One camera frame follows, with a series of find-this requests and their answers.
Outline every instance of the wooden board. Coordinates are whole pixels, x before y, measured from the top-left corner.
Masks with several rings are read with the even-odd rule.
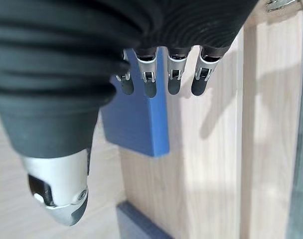
[[[31,196],[18,155],[0,125],[0,239],[120,237],[116,204],[125,199],[118,147],[105,142],[99,121],[94,135],[89,200],[73,227],[56,223]]]
[[[272,2],[272,0],[258,1],[256,7],[246,21],[245,28],[258,25],[263,22],[276,23],[284,21],[292,16],[295,16],[299,10],[303,8],[301,2],[297,0],[282,9],[268,12],[266,4],[269,2]]]
[[[174,238],[239,238],[242,50],[240,33],[195,97],[192,49],[182,89],[167,94],[168,156],[120,150],[127,199]]]
[[[245,29],[243,239],[284,239],[299,121],[303,13]]]

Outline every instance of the blue block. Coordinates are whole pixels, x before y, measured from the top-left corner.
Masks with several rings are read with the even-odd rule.
[[[157,55],[157,95],[145,96],[137,59],[133,50],[127,51],[131,63],[134,93],[122,92],[121,84],[113,77],[111,82],[117,89],[115,99],[102,108],[102,118],[107,141],[121,147],[160,157],[169,153],[166,95],[164,86],[163,53]]]

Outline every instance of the robotic hand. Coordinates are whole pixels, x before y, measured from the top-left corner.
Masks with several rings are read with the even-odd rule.
[[[134,91],[133,48],[145,93],[157,93],[157,47],[168,48],[168,90],[179,92],[192,46],[201,95],[257,0],[0,0],[0,119],[33,197],[59,222],[85,212],[99,107]]]

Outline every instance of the screw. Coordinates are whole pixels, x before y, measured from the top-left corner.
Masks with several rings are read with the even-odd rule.
[[[78,196],[77,200],[78,201],[81,201],[85,196],[86,196],[86,193],[87,193],[87,189],[84,189],[81,194]]]

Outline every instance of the black fingertip pad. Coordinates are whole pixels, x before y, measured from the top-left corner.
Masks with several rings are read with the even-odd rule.
[[[154,98],[157,93],[156,82],[144,82],[145,94],[149,98]]]
[[[199,81],[196,80],[196,78],[193,78],[193,82],[191,85],[191,92],[195,95],[195,96],[201,96],[202,93],[204,93],[205,89],[207,86],[207,82],[200,79]]]
[[[168,79],[168,91],[171,95],[178,94],[180,90],[180,82],[177,77],[173,77],[173,79]]]
[[[129,80],[122,80],[121,81],[122,91],[124,94],[130,96],[134,92],[134,84],[133,80],[130,77]]]

